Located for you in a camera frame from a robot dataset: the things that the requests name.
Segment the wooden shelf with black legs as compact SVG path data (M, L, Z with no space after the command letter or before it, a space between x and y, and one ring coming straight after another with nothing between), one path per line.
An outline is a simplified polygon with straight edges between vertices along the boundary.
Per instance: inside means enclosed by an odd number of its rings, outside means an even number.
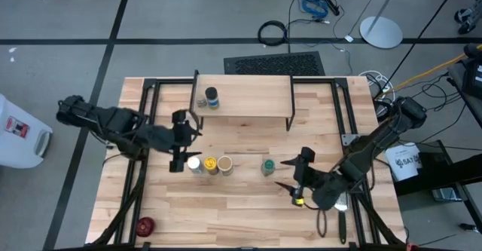
M199 108L196 99L207 87L218 91L219 107ZM286 129L295 116L294 79L290 75L207 75L195 72L189 110L199 119L217 117L284 118Z

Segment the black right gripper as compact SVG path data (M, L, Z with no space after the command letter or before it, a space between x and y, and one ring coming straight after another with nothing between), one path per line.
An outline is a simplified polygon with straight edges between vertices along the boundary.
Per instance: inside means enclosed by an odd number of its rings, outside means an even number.
M293 178L297 182L297 187L281 182L276 184L292 194L293 203L295 198L304 198L305 188L311 188L313 202L320 210L329 210L340 196L340 176L333 172L313 169L310 163L314 162L315 155L311 148L303 147L295 159L281 161L281 164L294 166Z

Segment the black-lid oregano leaves spice jar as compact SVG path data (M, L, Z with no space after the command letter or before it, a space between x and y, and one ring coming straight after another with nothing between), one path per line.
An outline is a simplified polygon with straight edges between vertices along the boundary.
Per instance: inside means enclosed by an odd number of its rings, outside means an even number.
M207 87L205 90L208 107L217 109L219 107L218 91L215 87Z

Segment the silver floor lamp stand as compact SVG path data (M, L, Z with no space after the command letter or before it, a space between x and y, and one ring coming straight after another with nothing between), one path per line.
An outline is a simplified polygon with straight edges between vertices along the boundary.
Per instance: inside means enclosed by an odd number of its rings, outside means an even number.
M359 26L361 37L369 45L380 49L397 47L403 39L400 26L395 21L383 17L383 12L390 1L385 0L377 15L365 18Z

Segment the green-lid organic oregano jar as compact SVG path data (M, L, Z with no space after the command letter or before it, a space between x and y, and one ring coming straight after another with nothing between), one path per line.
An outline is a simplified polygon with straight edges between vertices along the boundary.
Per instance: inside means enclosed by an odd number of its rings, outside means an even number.
M261 172L264 176L269 176L276 170L276 164L271 159L263 160L261 165Z

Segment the silver flat device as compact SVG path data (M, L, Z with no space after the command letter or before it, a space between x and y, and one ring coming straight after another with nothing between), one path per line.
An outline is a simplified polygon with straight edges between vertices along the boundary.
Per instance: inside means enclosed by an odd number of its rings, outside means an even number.
M438 188L432 190L432 196L437 202L461 202L462 198L456 193L454 188Z

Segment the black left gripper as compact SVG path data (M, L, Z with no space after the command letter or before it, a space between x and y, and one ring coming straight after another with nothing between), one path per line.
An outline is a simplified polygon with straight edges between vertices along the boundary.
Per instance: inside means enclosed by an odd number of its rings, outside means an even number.
M187 113L194 119L195 128L190 125ZM166 151L172 155L172 160L169 162L169 171L180 173L184 171L184 164L188 161L188 158L201 155L201 152L188 152L188 147L198 136L202 136L202 133L200 132L198 117L188 109L173 112L172 123L173 142Z

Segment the thin black pole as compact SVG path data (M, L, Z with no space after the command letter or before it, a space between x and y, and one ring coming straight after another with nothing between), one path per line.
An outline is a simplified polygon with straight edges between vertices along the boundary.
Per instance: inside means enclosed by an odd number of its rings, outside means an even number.
M413 40L413 42L411 43L411 47L409 49L409 51L406 53L406 55L402 58L402 61L398 64L397 68L395 69L395 71L389 76L387 82L384 84L383 88L382 89L379 89L379 91L377 92L376 96L374 97L375 99L379 99L381 96L385 96L385 95L381 95L381 93L384 93L385 91L383 91L383 89L389 84L389 82L392 80L392 78L395 76L395 74L397 73L397 71L401 68L402 64L404 63L404 61L407 59L407 57L410 55L411 51L415 48L415 45L416 44L420 44L421 43L421 40L422 40L422 36L423 34L425 33L425 31L428 29L428 27L432 24L432 22L434 21L434 19L436 18L436 16L438 15L438 13L440 12L440 10L442 9L443 6L445 6L445 4L448 2L448 0L443 0L441 5L438 7L438 9L436 10L436 12L433 14L433 16L431 17L431 19L427 22L427 24L423 27L422 31L418 34L417 38L415 38Z

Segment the black side stand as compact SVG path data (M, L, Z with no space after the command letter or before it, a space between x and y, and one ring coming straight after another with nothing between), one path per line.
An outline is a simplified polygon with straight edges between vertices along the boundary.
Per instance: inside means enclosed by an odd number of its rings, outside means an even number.
M476 207L467 186L482 182L482 152L461 161L452 161L440 140L423 145L419 152L422 168L418 175L395 183L397 195L421 191L432 195L438 188L454 188L464 204Z

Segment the red round object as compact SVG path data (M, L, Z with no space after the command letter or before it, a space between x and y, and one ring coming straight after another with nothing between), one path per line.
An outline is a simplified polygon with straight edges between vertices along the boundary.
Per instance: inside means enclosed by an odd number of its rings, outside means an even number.
M138 237L148 237L155 229L155 221L151 217L140 218L136 225L136 235Z

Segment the white plastic bin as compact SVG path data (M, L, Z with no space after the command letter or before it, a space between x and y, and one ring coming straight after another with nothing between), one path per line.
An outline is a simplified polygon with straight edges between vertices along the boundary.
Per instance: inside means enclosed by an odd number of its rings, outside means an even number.
M0 166L28 169L38 166L48 150L51 127L0 93Z

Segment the yellow-lid crunchy onion jar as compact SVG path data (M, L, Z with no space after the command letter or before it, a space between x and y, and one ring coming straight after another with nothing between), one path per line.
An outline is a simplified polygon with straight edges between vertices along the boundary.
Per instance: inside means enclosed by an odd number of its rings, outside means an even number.
M214 157L207 157L203 162L203 166L210 175L216 175L219 172L217 160Z

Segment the white-lid bagel seasoning jar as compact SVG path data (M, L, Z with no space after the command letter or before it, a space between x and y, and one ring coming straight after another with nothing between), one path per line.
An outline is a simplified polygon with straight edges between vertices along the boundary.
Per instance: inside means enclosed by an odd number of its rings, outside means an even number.
M198 157L188 158L187 165L189 170L194 174L201 174L203 172L203 165Z

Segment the tan-lid furikake seasoning jar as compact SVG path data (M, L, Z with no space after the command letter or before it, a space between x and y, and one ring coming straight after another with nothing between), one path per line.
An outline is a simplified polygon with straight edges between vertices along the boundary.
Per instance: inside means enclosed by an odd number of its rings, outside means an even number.
M233 172L233 160L229 156L221 156L217 160L217 165L223 176L229 176Z

